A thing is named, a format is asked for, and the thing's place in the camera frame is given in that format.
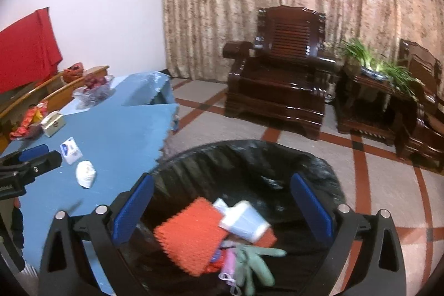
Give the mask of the orange foam net sleeve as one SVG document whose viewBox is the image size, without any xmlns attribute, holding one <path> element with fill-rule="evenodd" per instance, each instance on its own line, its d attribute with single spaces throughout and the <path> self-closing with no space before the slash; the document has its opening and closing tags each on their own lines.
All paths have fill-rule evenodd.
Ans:
<svg viewBox="0 0 444 296">
<path fill-rule="evenodd" d="M 205 198 L 197 198 L 184 210 L 154 229 L 163 252 L 182 271 L 193 277 L 218 272 L 225 261 L 221 243 L 228 232 L 219 227 L 222 214 Z M 216 249 L 221 258 L 211 263 Z"/>
</svg>

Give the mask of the green rubber glove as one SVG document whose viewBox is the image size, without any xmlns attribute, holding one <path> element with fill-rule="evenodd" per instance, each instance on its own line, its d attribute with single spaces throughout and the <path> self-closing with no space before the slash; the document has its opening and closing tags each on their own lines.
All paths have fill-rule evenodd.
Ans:
<svg viewBox="0 0 444 296">
<path fill-rule="evenodd" d="M 250 246 L 243 243 L 237 243 L 233 248 L 236 254 L 236 271 L 234 278 L 236 284 L 242 291 L 242 295 L 255 295 L 255 285 L 253 277 L 255 276 L 260 284 L 265 287 L 273 287 L 275 278 L 269 267 L 263 260 L 263 256 L 273 258 L 283 258 L 287 252 L 277 248 L 262 248 Z"/>
</svg>

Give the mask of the pink mesh drawstring pouch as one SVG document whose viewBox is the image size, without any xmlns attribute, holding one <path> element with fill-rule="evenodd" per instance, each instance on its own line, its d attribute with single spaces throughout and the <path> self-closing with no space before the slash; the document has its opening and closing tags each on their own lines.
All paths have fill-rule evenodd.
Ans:
<svg viewBox="0 0 444 296">
<path fill-rule="evenodd" d="M 236 271 L 236 254 L 233 248 L 225 249 L 225 261 L 221 268 L 218 278 L 229 286 L 230 294 L 233 296 L 241 296 L 242 291 L 236 284 L 234 274 Z"/>
</svg>

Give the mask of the blue plastic bag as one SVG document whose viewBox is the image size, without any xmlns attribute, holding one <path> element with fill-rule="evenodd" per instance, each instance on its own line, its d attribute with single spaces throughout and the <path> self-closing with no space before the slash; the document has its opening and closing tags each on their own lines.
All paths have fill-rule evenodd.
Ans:
<svg viewBox="0 0 444 296">
<path fill-rule="evenodd" d="M 222 250 L 221 249 L 216 249 L 215 253 L 211 257 L 210 262 L 211 263 L 215 263 L 216 261 L 218 261 L 221 258 L 221 256 L 222 256 Z"/>
</svg>

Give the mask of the black trash bag bin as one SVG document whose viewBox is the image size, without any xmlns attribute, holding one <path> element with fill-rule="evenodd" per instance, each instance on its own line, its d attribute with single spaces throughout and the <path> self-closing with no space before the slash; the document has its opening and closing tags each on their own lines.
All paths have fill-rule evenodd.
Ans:
<svg viewBox="0 0 444 296">
<path fill-rule="evenodd" d="M 193 277 L 172 263 L 155 240 L 154 229 L 198 197 L 228 205 L 247 200 L 271 224 L 282 259 L 266 257 L 276 284 L 256 281 L 257 295 L 299 295 L 317 273 L 327 248 L 318 243 L 291 195 L 299 174 L 335 204 L 345 194 L 322 158 L 262 140 L 229 140 L 194 147 L 150 172 L 154 194 L 129 243 L 121 246 L 129 268 L 149 295 L 228 295 L 216 274 Z"/>
</svg>

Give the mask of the red snack wrapper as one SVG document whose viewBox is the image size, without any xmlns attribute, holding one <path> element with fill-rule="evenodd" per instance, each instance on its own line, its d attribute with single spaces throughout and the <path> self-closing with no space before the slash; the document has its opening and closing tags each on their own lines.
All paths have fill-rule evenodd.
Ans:
<svg viewBox="0 0 444 296">
<path fill-rule="evenodd" d="M 41 121 L 48 115 L 47 102 L 40 102 L 30 107 L 20 123 L 20 126 L 9 134 L 11 140 L 32 139 L 41 132 Z"/>
</svg>

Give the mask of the tissue box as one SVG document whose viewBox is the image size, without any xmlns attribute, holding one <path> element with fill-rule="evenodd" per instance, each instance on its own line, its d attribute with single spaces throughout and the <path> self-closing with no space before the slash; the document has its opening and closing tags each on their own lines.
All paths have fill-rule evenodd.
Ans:
<svg viewBox="0 0 444 296">
<path fill-rule="evenodd" d="M 65 119 L 59 110 L 54 110 L 41 120 L 40 125 L 43 134 L 47 138 L 51 138 L 65 126 Z"/>
</svg>

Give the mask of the blue white tissue packet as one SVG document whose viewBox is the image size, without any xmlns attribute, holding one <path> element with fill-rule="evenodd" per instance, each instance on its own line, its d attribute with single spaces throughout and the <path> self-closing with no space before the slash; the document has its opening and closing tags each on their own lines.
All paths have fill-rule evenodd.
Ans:
<svg viewBox="0 0 444 296">
<path fill-rule="evenodd" d="M 74 164 L 83 156 L 83 153 L 81 152 L 74 138 L 68 138 L 67 140 L 62 142 L 60 145 L 60 149 L 62 157 L 69 165 Z"/>
</svg>

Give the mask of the long orange foam net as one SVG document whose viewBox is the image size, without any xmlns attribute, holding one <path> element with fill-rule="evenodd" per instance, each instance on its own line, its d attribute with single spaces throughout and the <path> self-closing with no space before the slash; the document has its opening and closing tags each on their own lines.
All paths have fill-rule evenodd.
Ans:
<svg viewBox="0 0 444 296">
<path fill-rule="evenodd" d="M 271 248 L 277 242 L 273 229 L 268 227 L 263 235 L 254 243 L 255 246 L 262 248 Z"/>
</svg>

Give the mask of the white crumpled tissue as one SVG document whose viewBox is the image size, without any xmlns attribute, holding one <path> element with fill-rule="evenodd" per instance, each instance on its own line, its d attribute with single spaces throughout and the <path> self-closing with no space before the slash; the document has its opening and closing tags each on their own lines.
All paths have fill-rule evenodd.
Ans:
<svg viewBox="0 0 444 296">
<path fill-rule="evenodd" d="M 80 161 L 75 170 L 77 183 L 85 189 L 90 189 L 96 177 L 96 170 L 90 161 Z"/>
</svg>

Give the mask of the wooden bench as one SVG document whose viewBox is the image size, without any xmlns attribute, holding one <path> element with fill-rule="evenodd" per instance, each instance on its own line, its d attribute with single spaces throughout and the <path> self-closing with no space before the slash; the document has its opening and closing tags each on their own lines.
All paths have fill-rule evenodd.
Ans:
<svg viewBox="0 0 444 296">
<path fill-rule="evenodd" d="M 30 106 L 47 102 L 49 112 L 60 110 L 73 99 L 73 91 L 84 85 L 85 78 L 89 74 L 104 77 L 108 74 L 108 69 L 108 65 L 87 69 L 80 78 L 69 84 L 64 83 L 62 72 L 60 72 L 39 84 L 31 83 L 24 86 L 9 98 L 6 98 L 6 94 L 1 95 L 3 98 L 1 101 L 1 152 L 11 142 L 10 133 L 20 125 L 25 112 Z"/>
</svg>

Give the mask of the red bag on bench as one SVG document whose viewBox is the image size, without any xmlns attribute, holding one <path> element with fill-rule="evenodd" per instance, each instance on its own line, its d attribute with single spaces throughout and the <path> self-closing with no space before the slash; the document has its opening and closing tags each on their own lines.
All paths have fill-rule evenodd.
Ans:
<svg viewBox="0 0 444 296">
<path fill-rule="evenodd" d="M 77 62 L 63 70 L 62 79 L 66 84 L 69 84 L 77 79 L 82 78 L 84 74 L 84 66 L 81 62 Z"/>
</svg>

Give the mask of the red cloth cover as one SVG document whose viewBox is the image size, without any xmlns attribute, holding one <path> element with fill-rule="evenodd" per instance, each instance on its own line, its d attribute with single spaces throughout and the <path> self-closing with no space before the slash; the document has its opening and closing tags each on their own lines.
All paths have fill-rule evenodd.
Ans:
<svg viewBox="0 0 444 296">
<path fill-rule="evenodd" d="M 1 31 L 0 91 L 44 80 L 61 61 L 49 9 L 38 9 Z"/>
</svg>

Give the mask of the red fruit in bowl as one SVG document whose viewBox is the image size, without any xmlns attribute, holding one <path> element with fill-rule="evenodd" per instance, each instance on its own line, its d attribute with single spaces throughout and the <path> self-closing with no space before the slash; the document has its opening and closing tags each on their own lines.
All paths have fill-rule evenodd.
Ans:
<svg viewBox="0 0 444 296">
<path fill-rule="evenodd" d="M 88 74 L 85 77 L 85 86 L 87 89 L 95 89 L 108 83 L 106 77 L 98 77 L 96 74 Z"/>
</svg>

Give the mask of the potted green plant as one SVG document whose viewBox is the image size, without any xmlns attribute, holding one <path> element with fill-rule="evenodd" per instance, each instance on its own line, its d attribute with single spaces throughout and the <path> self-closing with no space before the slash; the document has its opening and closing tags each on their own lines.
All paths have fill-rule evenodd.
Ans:
<svg viewBox="0 0 444 296">
<path fill-rule="evenodd" d="M 377 57 L 371 47 L 367 47 L 356 37 L 342 41 L 339 50 L 345 60 L 345 69 L 352 75 L 366 76 L 371 80 L 386 83 L 395 90 L 415 98 L 412 85 L 418 80 L 406 67 L 387 60 L 383 55 Z"/>
</svg>

